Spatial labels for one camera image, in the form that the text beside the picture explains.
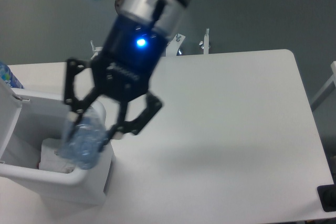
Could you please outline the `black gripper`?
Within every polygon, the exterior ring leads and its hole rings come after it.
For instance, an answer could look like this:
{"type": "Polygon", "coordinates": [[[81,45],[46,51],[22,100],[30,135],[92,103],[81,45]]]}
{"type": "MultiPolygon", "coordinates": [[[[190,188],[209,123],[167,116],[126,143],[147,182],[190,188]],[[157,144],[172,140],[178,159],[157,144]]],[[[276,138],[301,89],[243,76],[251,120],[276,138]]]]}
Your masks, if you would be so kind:
{"type": "Polygon", "coordinates": [[[160,98],[148,89],[149,79],[166,45],[165,37],[121,15],[96,58],[89,61],[69,58],[66,61],[64,104],[70,106],[71,127],[65,141],[71,141],[84,113],[100,95],[120,103],[117,120],[106,131],[99,152],[103,152],[117,133],[138,135],[163,106],[160,98]],[[94,86],[79,100],[75,93],[75,78],[88,68],[91,69],[94,86]],[[126,121],[128,102],[144,94],[146,107],[137,118],[126,121]]]}

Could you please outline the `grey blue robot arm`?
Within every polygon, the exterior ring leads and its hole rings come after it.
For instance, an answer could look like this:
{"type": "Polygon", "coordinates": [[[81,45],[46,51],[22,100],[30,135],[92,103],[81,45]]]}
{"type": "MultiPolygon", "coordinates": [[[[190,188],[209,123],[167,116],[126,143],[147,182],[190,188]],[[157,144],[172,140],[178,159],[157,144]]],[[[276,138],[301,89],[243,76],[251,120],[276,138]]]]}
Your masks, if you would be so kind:
{"type": "Polygon", "coordinates": [[[151,75],[190,1],[124,0],[100,53],[67,60],[64,103],[71,125],[64,145],[74,143],[86,111],[102,95],[118,102],[119,113],[95,141],[96,152],[116,134],[137,135],[152,120],[162,101],[149,89],[151,75]]]}

